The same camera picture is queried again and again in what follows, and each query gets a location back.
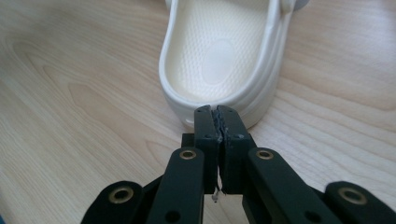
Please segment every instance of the wooden table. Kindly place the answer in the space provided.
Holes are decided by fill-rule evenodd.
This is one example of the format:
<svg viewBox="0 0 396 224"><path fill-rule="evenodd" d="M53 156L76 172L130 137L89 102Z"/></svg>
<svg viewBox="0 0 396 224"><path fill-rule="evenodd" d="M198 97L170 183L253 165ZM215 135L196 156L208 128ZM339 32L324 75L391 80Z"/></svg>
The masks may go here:
<svg viewBox="0 0 396 224"><path fill-rule="evenodd" d="M107 185L146 185L186 132L164 100L163 0L0 1L0 214L79 223ZM310 186L346 180L396 209L396 2L293 15L276 98L249 130ZM247 223L241 197L205 223Z"/></svg>

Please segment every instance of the textured insole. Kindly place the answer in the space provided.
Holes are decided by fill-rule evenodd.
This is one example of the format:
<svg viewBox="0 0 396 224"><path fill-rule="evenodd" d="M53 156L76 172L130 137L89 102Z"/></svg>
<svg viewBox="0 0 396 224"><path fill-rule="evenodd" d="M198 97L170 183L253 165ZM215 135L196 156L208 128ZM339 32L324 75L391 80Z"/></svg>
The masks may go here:
<svg viewBox="0 0 396 224"><path fill-rule="evenodd" d="M187 100L210 102L238 91L257 62L268 1L181 0L165 70Z"/></svg>

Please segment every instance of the white shoe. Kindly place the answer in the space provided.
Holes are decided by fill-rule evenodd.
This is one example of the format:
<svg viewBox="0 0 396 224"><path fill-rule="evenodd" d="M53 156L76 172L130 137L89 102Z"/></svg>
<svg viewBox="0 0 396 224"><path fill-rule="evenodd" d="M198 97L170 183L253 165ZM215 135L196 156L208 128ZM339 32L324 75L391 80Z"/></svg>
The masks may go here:
<svg viewBox="0 0 396 224"><path fill-rule="evenodd" d="M159 74L168 104L193 127L202 105L235 109L247 128L275 95L294 0L166 0Z"/></svg>

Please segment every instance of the light wooden surface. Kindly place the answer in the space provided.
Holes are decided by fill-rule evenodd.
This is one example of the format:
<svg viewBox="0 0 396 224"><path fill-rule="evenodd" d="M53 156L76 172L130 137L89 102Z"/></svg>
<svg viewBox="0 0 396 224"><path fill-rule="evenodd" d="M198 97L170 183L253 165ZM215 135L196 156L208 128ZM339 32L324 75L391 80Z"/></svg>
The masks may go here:
<svg viewBox="0 0 396 224"><path fill-rule="evenodd" d="M186 132L163 98L164 0L0 1L0 214L79 223L107 185L163 174ZM307 184L362 185L396 209L396 2L311 0L249 130ZM205 223L247 223L240 197Z"/></svg>

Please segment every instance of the screw hole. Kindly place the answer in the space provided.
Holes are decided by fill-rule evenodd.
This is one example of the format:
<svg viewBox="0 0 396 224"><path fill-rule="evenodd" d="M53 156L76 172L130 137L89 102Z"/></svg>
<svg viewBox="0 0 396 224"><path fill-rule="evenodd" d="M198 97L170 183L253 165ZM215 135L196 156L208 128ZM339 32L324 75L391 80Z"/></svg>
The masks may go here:
<svg viewBox="0 0 396 224"><path fill-rule="evenodd" d="M346 201L357 205L367 204L367 198L359 191L352 188L340 188L338 194Z"/></svg>
<svg viewBox="0 0 396 224"><path fill-rule="evenodd" d="M169 211L165 215L165 220L169 223L174 223L180 220L180 213L177 211Z"/></svg>
<svg viewBox="0 0 396 224"><path fill-rule="evenodd" d="M134 190L128 186L122 186L114 189L108 195L108 200L111 203L126 203L134 197Z"/></svg>
<svg viewBox="0 0 396 224"><path fill-rule="evenodd" d="M312 223L320 223L321 217L315 212L305 212L305 218L311 221Z"/></svg>
<svg viewBox="0 0 396 224"><path fill-rule="evenodd" d="M256 156L262 160L271 160L274 157L274 154L267 150L260 150L257 151Z"/></svg>
<svg viewBox="0 0 396 224"><path fill-rule="evenodd" d="M197 156L197 154L192 150L184 150L180 152L179 156L183 160L191 160L194 159Z"/></svg>

